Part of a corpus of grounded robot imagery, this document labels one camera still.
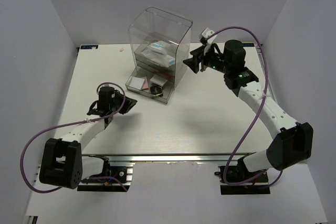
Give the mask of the white packet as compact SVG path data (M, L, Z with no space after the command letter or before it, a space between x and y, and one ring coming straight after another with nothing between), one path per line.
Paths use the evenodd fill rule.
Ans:
M144 83L145 80L143 78L132 77L129 86L141 90L143 88Z

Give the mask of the pink makeup card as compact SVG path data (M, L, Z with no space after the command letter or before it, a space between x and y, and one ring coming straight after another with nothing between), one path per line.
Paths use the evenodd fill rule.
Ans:
M144 80L144 82L143 82L143 86L142 86L141 90L148 90L149 89L149 85L148 85L148 79L147 79L147 77L142 77L142 79Z

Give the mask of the black gold compact case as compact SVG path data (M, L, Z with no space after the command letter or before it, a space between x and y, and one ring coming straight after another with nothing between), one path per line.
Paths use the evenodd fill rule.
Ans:
M157 96L157 97L162 97L163 96L163 89L159 85L150 86L149 91L153 96Z

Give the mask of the white cotton pad pack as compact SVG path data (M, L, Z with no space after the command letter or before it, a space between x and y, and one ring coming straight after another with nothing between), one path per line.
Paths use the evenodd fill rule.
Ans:
M144 56L147 60L155 63L156 65L162 67L170 67L175 64L175 58L171 57L167 54L158 54L156 52L152 52L149 49L143 50L140 55Z
M148 44L147 48L150 51L156 52L158 54L169 54L170 52L173 52L176 49L176 46L175 44L160 40Z

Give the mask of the white square compact box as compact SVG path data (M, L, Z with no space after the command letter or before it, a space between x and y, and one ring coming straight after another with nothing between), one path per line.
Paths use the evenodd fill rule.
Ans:
M167 80L155 74L155 75L150 79L150 82L153 83L153 84L156 84L156 85L158 85L158 86L163 87L163 86L167 83Z

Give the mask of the clear acrylic drawer organizer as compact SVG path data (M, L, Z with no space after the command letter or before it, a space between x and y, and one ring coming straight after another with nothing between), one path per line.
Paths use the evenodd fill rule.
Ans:
M129 91L168 103L187 67L192 20L154 6L146 8L128 30L135 68L125 83Z

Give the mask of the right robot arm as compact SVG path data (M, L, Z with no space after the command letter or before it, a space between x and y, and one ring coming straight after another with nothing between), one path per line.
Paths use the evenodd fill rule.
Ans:
M206 68L223 73L226 86L255 112L272 137L266 150L237 161L235 170L228 174L230 183L250 181L270 168L282 171L309 159L312 152L312 126L308 122L299 123L266 95L258 77L245 66L245 56L243 43L229 40L223 52L217 44L202 45L183 61L194 73Z

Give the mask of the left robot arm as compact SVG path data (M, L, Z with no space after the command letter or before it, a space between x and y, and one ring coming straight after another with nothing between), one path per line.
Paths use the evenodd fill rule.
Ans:
M115 114L126 114L137 100L113 87L101 87L86 120L61 138L50 138L44 147L39 180L43 184L75 189L81 182L113 180L108 159L83 156L85 147L112 122Z

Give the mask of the blue label right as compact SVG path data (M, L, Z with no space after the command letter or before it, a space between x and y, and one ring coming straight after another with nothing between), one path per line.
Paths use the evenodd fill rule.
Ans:
M243 43L243 46L244 46L244 47L255 47L255 44L252 43L252 42L244 42L244 43Z

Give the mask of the blue label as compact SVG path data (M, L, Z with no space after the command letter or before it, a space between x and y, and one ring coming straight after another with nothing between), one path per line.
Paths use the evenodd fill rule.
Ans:
M244 43L243 43L243 46L244 46L244 47L255 47L255 44L252 43L252 42L244 42Z
M80 50L93 50L97 49L98 45L81 45Z

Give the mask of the blue label left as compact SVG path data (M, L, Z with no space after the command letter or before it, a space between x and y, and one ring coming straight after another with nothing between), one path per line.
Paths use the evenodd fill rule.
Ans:
M98 45L81 45L80 50L93 50L97 49Z

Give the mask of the aluminium front rail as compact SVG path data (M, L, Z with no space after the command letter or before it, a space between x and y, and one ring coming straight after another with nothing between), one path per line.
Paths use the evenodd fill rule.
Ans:
M226 162L229 154L105 154L112 162Z

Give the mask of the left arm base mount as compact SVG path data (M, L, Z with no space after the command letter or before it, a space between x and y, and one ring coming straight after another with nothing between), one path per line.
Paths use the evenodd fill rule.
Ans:
M86 192L122 192L130 188L133 176L133 164L111 163L106 174L92 175L80 182L77 191Z

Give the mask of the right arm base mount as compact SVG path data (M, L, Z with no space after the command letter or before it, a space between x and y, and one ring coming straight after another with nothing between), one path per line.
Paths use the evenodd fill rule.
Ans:
M227 185L224 181L225 166L219 166L214 175L219 178L221 195L269 195L270 188L268 186L268 175L264 172L258 178L251 179L258 175L260 171L244 174L239 172L236 166L229 166L226 174L226 179L229 183L240 183L248 180L247 183L236 186Z

